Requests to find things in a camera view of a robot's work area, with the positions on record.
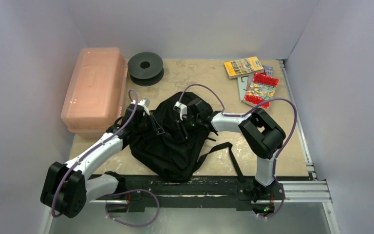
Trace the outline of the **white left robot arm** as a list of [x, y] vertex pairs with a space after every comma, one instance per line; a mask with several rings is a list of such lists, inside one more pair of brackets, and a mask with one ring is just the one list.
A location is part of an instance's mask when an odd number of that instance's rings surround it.
[[132, 137], [146, 128], [150, 116], [146, 99], [133, 101], [126, 110], [122, 125], [113, 124], [98, 141], [75, 158], [50, 165], [40, 201], [50, 207], [52, 217], [73, 218], [89, 201], [104, 196], [121, 199], [131, 193], [126, 188], [125, 179], [118, 173], [91, 176], [104, 162], [133, 142]]

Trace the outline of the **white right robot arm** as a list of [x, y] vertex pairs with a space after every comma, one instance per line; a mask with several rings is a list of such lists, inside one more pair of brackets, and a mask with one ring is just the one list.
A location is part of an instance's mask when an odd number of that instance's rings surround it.
[[178, 112], [176, 126], [187, 139], [187, 130], [204, 127], [210, 132], [234, 132], [244, 136], [247, 144], [257, 156], [254, 192], [266, 198], [273, 192], [274, 157], [282, 148], [286, 134], [284, 130], [262, 108], [249, 114], [224, 114], [213, 111], [202, 99], [196, 98], [188, 105], [176, 102], [173, 109]]

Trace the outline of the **black student backpack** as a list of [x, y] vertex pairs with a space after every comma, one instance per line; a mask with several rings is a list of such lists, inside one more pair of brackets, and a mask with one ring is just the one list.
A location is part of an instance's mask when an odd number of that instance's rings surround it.
[[179, 119], [178, 112], [173, 109], [175, 102], [180, 100], [183, 104], [188, 104], [196, 98], [198, 95], [193, 92], [178, 92], [162, 101], [153, 110], [153, 114], [168, 134], [157, 136], [150, 125], [147, 133], [129, 139], [131, 154], [164, 180], [185, 182], [190, 180], [209, 154], [228, 149], [238, 181], [244, 183], [244, 175], [232, 152], [230, 142], [215, 145], [208, 153], [202, 155], [200, 152], [209, 139], [210, 131], [203, 127], [187, 130], [189, 139], [186, 141], [182, 141], [175, 132], [174, 121]]

